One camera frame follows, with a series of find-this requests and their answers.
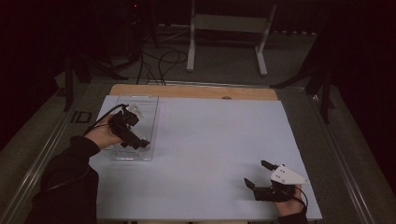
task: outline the white tabletop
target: white tabletop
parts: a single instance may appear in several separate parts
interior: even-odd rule
[[[99,117],[117,102],[107,96]],[[113,161],[102,150],[90,164],[100,176],[97,217],[130,220],[274,220],[244,177],[269,187],[261,160],[309,176],[279,101],[160,97],[152,161]],[[307,217],[321,219],[304,185]]]

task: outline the hand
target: hand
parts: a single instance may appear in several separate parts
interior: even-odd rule
[[[122,143],[122,140],[111,132],[107,125],[113,115],[105,117],[95,128],[86,133],[84,137],[91,139],[100,149]]]
[[[296,185],[296,188],[301,189],[301,185]],[[301,192],[298,189],[295,190],[294,197],[301,200]],[[301,213],[303,211],[303,205],[294,199],[290,199],[284,203],[274,203],[274,205],[281,217]]]

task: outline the transparent box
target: transparent box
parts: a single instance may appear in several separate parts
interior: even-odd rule
[[[155,132],[154,124],[158,107],[158,96],[131,96],[122,95],[117,101],[117,105],[129,105],[134,114],[139,117],[139,121],[135,126],[131,127],[131,131],[139,138],[144,138],[150,142],[147,147],[123,147],[121,144],[116,144],[113,147],[113,160],[118,161],[150,161],[154,155],[153,136]],[[134,109],[138,108],[141,112],[135,113]]]

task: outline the wooden edge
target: wooden edge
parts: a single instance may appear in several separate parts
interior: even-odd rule
[[[274,90],[240,87],[154,86],[116,84],[110,95],[157,95],[160,97],[277,101]]]

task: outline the gray floor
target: gray floor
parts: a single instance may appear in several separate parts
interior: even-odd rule
[[[187,52],[189,37],[165,32],[185,28],[162,28],[161,47]],[[178,63],[164,79],[167,85],[194,84],[242,85],[268,88],[297,74],[314,36],[270,35],[264,49],[268,77],[261,77],[254,54],[254,41],[210,41],[197,38],[195,68],[186,72],[186,63]],[[169,49],[152,49],[148,54],[161,57]],[[177,55],[163,58],[174,61]],[[145,54],[144,61],[159,80],[158,60]],[[135,83],[139,64],[120,72],[129,77],[124,83]],[[163,63],[166,71],[172,64]],[[149,68],[142,70],[140,84],[147,82]],[[149,75],[150,84],[156,84]],[[88,124],[69,123],[74,111],[90,111],[97,116],[104,97],[119,81],[95,76],[91,84],[76,83],[76,101],[70,113],[64,113],[64,98],[51,97],[23,126],[0,154],[0,222],[22,223],[30,209],[30,199],[37,191],[40,167],[51,155],[62,151],[68,138],[81,134]],[[396,200],[379,171],[375,160],[349,114],[336,87],[332,87],[330,124],[318,114],[318,101],[307,96],[299,81],[284,90],[276,90],[287,112],[290,126],[309,173],[323,219],[317,223],[396,223]]]

